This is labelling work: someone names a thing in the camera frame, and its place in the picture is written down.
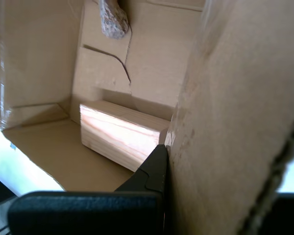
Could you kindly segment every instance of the brown cardboard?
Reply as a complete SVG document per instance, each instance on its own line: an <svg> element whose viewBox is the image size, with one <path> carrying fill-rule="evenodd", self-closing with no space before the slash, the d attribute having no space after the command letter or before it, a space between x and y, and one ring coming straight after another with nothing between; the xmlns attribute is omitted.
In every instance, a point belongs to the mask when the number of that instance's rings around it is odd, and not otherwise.
<svg viewBox="0 0 294 235"><path fill-rule="evenodd" d="M187 66L200 12L132 4L132 40L126 68L137 109L170 120Z"/></svg>
<svg viewBox="0 0 294 235"><path fill-rule="evenodd" d="M294 156L294 1L211 0L203 14L167 135L171 224L255 234Z"/></svg>
<svg viewBox="0 0 294 235"><path fill-rule="evenodd" d="M7 128L57 121L69 117L58 104L15 107L10 109L10 112L6 120Z"/></svg>
<svg viewBox="0 0 294 235"><path fill-rule="evenodd" d="M132 175L83 146L80 126L70 120L3 133L67 191L114 191Z"/></svg>
<svg viewBox="0 0 294 235"><path fill-rule="evenodd" d="M183 9L191 9L202 11L205 5L205 0L147 0L150 3L172 6Z"/></svg>
<svg viewBox="0 0 294 235"><path fill-rule="evenodd" d="M141 1L128 5L130 42L127 35L121 40L105 38L97 4L85 4L89 9L84 14L71 108L77 123L80 103L101 99L166 120L172 117L200 12ZM123 65L121 55L126 53Z"/></svg>

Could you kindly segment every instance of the torn cardboard edge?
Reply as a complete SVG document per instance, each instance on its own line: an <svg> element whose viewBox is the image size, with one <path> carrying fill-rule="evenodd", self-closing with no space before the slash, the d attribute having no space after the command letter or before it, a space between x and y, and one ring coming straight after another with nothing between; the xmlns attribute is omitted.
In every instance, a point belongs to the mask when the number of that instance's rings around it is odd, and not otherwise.
<svg viewBox="0 0 294 235"><path fill-rule="evenodd" d="M269 176L259 193L254 206L250 209L248 217L239 229L239 235L255 235L260 229L263 219L271 210L276 199L276 190L281 185L286 167L294 159L294 125L282 146L280 153L273 160Z"/></svg>

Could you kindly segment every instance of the cardboard flap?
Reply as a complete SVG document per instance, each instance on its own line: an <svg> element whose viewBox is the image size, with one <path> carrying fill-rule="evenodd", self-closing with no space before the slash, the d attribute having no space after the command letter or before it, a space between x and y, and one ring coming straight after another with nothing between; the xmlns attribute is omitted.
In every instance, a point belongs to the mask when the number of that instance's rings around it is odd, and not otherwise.
<svg viewBox="0 0 294 235"><path fill-rule="evenodd" d="M167 135L172 226L254 234L294 156L294 1L205 7Z"/></svg>

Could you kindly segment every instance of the wood grain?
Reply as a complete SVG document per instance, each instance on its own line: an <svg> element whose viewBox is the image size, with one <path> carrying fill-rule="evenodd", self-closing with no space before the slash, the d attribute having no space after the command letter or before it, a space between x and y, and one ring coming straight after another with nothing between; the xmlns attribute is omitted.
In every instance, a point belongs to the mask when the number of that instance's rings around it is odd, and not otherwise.
<svg viewBox="0 0 294 235"><path fill-rule="evenodd" d="M164 143L169 121L106 101L80 105L82 143L132 170Z"/></svg>

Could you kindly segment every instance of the cardboard box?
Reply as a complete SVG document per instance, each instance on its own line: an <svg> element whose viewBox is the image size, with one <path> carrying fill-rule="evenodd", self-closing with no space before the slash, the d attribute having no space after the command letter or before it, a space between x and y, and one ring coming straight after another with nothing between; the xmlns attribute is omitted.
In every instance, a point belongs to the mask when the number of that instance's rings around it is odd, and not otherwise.
<svg viewBox="0 0 294 235"><path fill-rule="evenodd" d="M294 1L128 0L119 41L83 4L0 4L5 136L66 190L113 191L131 172L81 144L79 104L173 114L169 228L257 230L294 156Z"/></svg>
<svg viewBox="0 0 294 235"><path fill-rule="evenodd" d="M132 175L82 145L81 102L167 120L177 102L200 11L145 1L124 8L131 30L114 40L101 33L96 1L0 3L0 127L65 190L114 191Z"/></svg>

